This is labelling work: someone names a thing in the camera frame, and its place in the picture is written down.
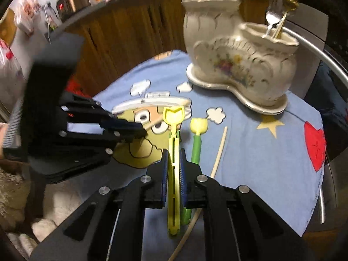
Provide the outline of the person's left hand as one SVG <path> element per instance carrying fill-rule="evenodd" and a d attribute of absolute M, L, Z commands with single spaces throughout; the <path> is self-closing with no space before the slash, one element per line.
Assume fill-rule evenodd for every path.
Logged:
<path fill-rule="evenodd" d="M 5 123 L 0 123 L 0 159 L 4 159 L 3 154 L 3 142 L 7 133 L 8 125 Z"/>

